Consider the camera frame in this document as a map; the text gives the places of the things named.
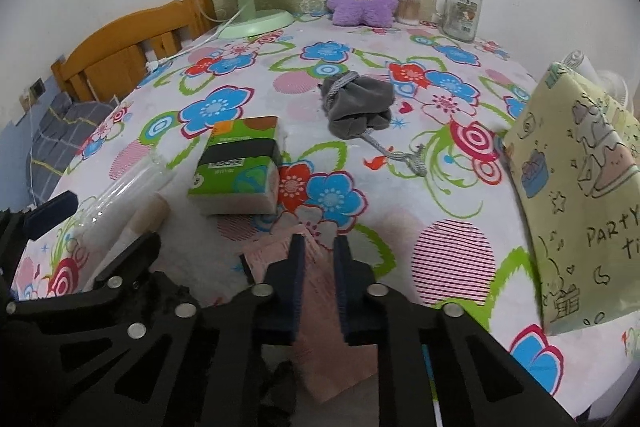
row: fan cord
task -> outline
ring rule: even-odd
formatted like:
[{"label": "fan cord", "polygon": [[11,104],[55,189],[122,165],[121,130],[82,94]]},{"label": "fan cord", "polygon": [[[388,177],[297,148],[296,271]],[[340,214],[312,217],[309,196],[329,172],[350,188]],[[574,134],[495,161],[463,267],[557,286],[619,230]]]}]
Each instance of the fan cord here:
[{"label": "fan cord", "polygon": [[169,62],[169,60],[175,60],[178,57],[182,57],[183,55],[189,54],[189,53],[193,53],[194,50],[197,50],[198,48],[203,47],[205,44],[209,44],[209,42],[216,40],[219,36],[220,33],[222,33],[227,26],[229,26],[234,20],[236,20],[238,18],[238,16],[242,13],[242,10],[244,10],[244,6],[242,6],[238,12],[236,12],[236,14],[231,17],[231,19],[229,19],[228,21],[226,21],[222,26],[220,26],[215,33],[213,33],[213,35],[209,36],[207,39],[203,40],[200,44],[198,44],[197,46],[194,46],[193,48],[189,48],[187,50],[183,50],[175,55],[172,55],[171,57],[165,57],[165,58],[161,58],[160,60],[152,60],[150,62],[146,63],[146,70],[148,71],[148,73],[153,73],[154,71],[156,71],[160,66],[163,66],[164,64],[166,64],[167,62]]},{"label": "fan cord", "polygon": [[218,20],[218,19],[213,19],[212,17],[209,17],[209,16],[205,13],[204,8],[202,7],[202,2],[201,2],[201,0],[197,0],[196,2],[198,3],[198,10],[200,10],[200,15],[202,15],[205,19],[209,19],[209,20],[210,20],[210,21],[212,21],[212,22],[220,22],[220,23],[223,23],[223,22],[227,22],[227,21],[228,21],[228,19]]}]

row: yellow gift bag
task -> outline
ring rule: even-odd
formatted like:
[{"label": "yellow gift bag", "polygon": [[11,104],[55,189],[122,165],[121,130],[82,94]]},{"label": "yellow gift bag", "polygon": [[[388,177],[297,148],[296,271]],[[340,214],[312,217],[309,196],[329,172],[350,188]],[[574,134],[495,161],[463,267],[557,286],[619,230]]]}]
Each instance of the yellow gift bag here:
[{"label": "yellow gift bag", "polygon": [[549,335],[640,309],[639,140],[631,114],[562,64],[504,138]]}]

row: grey cord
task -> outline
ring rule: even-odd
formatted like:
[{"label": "grey cord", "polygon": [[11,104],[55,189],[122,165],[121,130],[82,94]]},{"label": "grey cord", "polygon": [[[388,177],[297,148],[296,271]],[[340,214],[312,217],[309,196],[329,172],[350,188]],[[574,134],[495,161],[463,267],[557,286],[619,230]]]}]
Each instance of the grey cord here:
[{"label": "grey cord", "polygon": [[[324,99],[323,107],[325,112],[329,112],[329,109],[331,108],[331,106],[334,105],[334,98],[335,98],[335,95],[338,93],[338,91],[340,91],[344,86],[346,86],[350,82],[353,82],[354,80],[356,80],[356,78],[358,78],[359,76],[360,75],[355,71],[349,71],[347,74],[340,77],[338,80],[336,80],[333,83],[333,85],[330,87],[329,92],[326,94],[326,97]],[[371,146],[375,147],[375,149],[378,150],[383,156],[385,156],[385,158],[388,158],[396,162],[404,162],[409,167],[411,172],[413,172],[417,176],[421,176],[422,178],[427,176],[427,165],[425,165],[424,161],[422,161],[422,159],[420,158],[422,156],[422,152],[424,151],[423,144],[418,145],[417,150],[412,153],[399,152],[399,151],[390,152],[387,149],[385,149],[378,140],[376,140],[371,136],[371,129],[367,129],[359,137],[362,138],[365,142],[367,142]]]}]

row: grey drawstring pouch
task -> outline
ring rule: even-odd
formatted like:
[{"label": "grey drawstring pouch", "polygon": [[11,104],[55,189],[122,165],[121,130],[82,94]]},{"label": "grey drawstring pouch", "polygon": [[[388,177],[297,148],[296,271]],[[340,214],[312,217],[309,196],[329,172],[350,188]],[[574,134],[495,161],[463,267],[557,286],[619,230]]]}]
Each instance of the grey drawstring pouch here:
[{"label": "grey drawstring pouch", "polygon": [[340,139],[362,138],[390,160],[404,162],[418,176],[426,176],[427,168],[420,158],[424,146],[412,153],[389,152],[370,135],[371,130],[385,129],[391,122],[394,88],[355,71],[334,74],[320,86],[322,107],[329,119],[329,131]]}]

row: barcode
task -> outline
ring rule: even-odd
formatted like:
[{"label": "barcode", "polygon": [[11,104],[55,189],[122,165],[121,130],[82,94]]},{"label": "barcode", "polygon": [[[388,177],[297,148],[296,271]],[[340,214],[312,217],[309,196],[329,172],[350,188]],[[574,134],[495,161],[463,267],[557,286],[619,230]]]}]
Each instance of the barcode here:
[{"label": "barcode", "polygon": [[236,160],[227,160],[225,162],[210,163],[207,165],[207,169],[223,169],[225,167],[242,167],[244,165],[244,158],[237,158]]}]

